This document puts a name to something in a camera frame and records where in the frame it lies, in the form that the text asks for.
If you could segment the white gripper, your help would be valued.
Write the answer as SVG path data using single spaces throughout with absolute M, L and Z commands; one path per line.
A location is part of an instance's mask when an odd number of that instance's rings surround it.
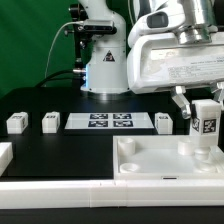
M 212 42 L 180 45 L 173 33 L 145 35 L 131 48 L 127 58 L 129 88 L 136 94 L 169 91 L 181 109 L 191 117 L 185 88 L 211 87 L 214 100 L 224 102 L 224 32 L 214 33 Z

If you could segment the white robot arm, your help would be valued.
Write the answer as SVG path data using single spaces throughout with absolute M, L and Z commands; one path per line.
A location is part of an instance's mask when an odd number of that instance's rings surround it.
M 88 18 L 93 52 L 82 90 L 104 99 L 132 91 L 169 91 L 185 119 L 188 89 L 209 87 L 224 102 L 224 31 L 216 25 L 215 0 L 128 0 L 133 27 L 106 0 L 79 0 Z

